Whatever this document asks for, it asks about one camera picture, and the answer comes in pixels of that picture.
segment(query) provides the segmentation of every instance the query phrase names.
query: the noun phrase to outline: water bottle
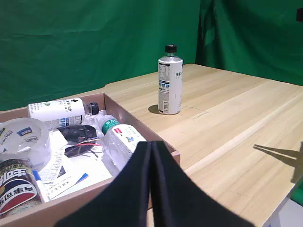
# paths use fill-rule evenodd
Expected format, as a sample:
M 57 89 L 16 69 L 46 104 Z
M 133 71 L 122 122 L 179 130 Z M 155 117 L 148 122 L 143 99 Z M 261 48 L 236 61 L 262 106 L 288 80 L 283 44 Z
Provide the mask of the water bottle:
M 80 98 L 71 98 L 27 106 L 28 117 L 46 123 L 48 130 L 83 123 L 87 116 L 99 113 L 98 103 L 86 104 Z
M 146 141 L 145 138 L 131 125 L 120 124 L 111 115 L 98 119 L 104 134 L 104 149 L 112 159 L 117 169 L 122 170 L 134 153 L 138 142 Z
M 183 60 L 177 56 L 176 45 L 166 45 L 165 55 L 159 59 L 158 109 L 163 114 L 177 114 L 181 110 Z

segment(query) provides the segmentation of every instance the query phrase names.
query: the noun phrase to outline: wooden table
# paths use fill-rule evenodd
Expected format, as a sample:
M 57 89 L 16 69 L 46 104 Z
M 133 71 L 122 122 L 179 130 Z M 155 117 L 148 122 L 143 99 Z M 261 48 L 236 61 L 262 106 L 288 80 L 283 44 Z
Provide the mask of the wooden table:
M 256 226 L 267 224 L 303 173 L 303 87 L 183 69 L 177 115 L 157 113 L 156 72 L 85 94 L 109 94 L 180 152 L 181 167 L 203 191 Z

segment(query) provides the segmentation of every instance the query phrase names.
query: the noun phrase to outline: packing tape roll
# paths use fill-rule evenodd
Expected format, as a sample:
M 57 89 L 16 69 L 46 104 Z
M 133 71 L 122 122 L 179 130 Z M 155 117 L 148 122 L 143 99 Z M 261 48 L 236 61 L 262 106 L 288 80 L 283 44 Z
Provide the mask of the packing tape roll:
M 0 124 L 0 162 L 25 160 L 32 170 L 40 171 L 51 158 L 47 126 L 34 118 L 16 118 Z

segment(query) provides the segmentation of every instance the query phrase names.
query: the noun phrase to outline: green bottle label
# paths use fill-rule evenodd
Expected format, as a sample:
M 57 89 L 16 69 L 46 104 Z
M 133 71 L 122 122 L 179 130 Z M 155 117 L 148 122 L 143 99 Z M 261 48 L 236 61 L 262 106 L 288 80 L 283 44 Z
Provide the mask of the green bottle label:
M 102 133 L 105 135 L 105 134 L 107 133 L 107 131 L 108 131 L 111 127 L 113 127 L 113 126 L 115 126 L 115 125 L 118 125 L 118 124 L 120 124 L 120 123 L 119 123 L 119 121 L 117 121 L 117 120 L 114 120 L 114 119 L 108 120 L 108 121 L 105 122 L 104 125 L 102 126 Z

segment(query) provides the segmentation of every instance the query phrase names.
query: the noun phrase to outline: canned drink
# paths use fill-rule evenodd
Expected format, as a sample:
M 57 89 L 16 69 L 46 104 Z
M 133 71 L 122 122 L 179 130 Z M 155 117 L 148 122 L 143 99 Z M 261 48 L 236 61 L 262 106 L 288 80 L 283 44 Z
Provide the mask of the canned drink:
M 181 110 L 183 60 L 177 56 L 176 45 L 165 46 L 165 56 L 158 60 L 158 108 L 162 114 L 177 114 Z
M 0 217 L 42 204 L 32 170 L 22 159 L 0 163 Z

